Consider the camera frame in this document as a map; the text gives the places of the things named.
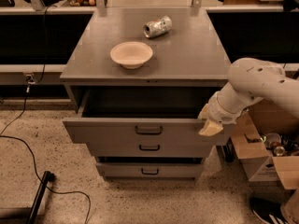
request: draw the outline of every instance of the black handle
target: black handle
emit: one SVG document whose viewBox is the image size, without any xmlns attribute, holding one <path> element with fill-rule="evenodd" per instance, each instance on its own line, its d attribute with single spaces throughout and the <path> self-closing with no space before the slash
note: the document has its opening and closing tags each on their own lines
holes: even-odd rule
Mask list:
<svg viewBox="0 0 299 224">
<path fill-rule="evenodd" d="M 135 126 L 135 132 L 139 135 L 159 135 L 163 131 L 163 127 L 157 127 L 156 131 L 142 131 L 138 126 Z"/>
<path fill-rule="evenodd" d="M 139 149 L 141 151 L 158 151 L 160 150 L 160 145 L 157 145 L 156 147 L 142 147 L 142 145 L 139 145 Z"/>
<path fill-rule="evenodd" d="M 141 174 L 142 175 L 158 175 L 159 174 L 159 168 L 155 172 L 147 171 L 145 172 L 144 169 L 141 169 Z"/>
</svg>

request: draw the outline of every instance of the shoe with white stripes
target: shoe with white stripes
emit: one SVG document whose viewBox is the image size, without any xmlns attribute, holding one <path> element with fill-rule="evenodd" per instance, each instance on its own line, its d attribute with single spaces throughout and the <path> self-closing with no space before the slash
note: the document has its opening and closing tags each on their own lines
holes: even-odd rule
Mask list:
<svg viewBox="0 0 299 224">
<path fill-rule="evenodd" d="M 254 215 L 266 224 L 288 224 L 280 211 L 280 204 L 260 198 L 251 198 L 250 207 Z"/>
</svg>

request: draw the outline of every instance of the concrete floor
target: concrete floor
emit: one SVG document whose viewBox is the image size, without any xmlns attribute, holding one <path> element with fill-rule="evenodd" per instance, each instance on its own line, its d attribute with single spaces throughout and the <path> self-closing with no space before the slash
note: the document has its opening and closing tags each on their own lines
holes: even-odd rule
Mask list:
<svg viewBox="0 0 299 224">
<path fill-rule="evenodd" d="M 0 105 L 0 131 L 21 113 L 21 105 Z M 56 191 L 83 191 L 91 198 L 90 224 L 253 224 L 260 223 L 249 210 L 249 197 L 256 195 L 282 202 L 289 198 L 279 183 L 250 183 L 238 160 L 224 161 L 214 147 L 205 170 L 196 181 L 113 180 L 97 173 L 85 145 L 73 144 L 62 120 L 76 113 L 69 105 L 35 105 L 3 133 L 23 139 L 36 156 L 40 176 L 45 170 L 56 175 L 50 183 Z M 0 207 L 30 206 L 39 182 L 33 159 L 24 143 L 0 138 Z M 44 214 L 36 223 L 84 223 L 88 200 L 82 194 L 58 195 L 48 190 Z M 0 220 L 4 224 L 24 219 Z"/>
</svg>

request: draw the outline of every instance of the box flap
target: box flap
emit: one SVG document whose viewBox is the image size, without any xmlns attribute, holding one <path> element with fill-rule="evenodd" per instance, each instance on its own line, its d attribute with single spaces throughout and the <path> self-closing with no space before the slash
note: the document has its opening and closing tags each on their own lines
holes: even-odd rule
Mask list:
<svg viewBox="0 0 299 224">
<path fill-rule="evenodd" d="M 284 189 L 299 188 L 299 157 L 273 157 L 273 163 Z"/>
<path fill-rule="evenodd" d="M 249 113 L 244 114 L 236 120 L 236 125 L 231 134 L 236 156 L 240 160 L 269 156 L 263 142 L 249 143 L 245 136 L 249 139 L 260 138 Z"/>
</svg>

